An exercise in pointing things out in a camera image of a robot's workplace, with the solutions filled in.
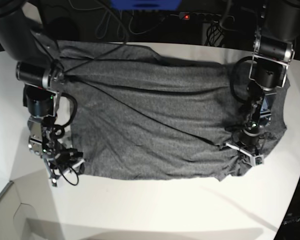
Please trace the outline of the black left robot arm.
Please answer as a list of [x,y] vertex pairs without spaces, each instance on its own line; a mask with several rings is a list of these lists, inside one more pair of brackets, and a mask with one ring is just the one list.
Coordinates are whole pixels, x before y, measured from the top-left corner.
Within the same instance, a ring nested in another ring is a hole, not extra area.
[[[264,163],[260,140],[266,141],[265,127],[271,122],[271,108],[276,88],[283,88],[287,72],[295,56],[294,40],[300,34],[300,0],[266,0],[256,11],[256,30],[251,56],[235,63],[230,77],[231,95],[241,103],[243,123],[224,146],[234,149],[250,166]],[[247,99],[235,92],[235,77],[239,66],[250,61]]]

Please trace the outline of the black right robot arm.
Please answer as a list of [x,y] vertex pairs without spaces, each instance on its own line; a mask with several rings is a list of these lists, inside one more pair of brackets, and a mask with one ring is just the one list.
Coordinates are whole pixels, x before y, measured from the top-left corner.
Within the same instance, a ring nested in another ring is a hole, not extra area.
[[78,110],[77,100],[63,91],[64,67],[33,35],[23,0],[0,0],[0,45],[17,61],[16,78],[24,83],[23,105],[30,117],[28,148],[39,156],[51,185],[66,174],[79,175],[83,153],[60,140]]

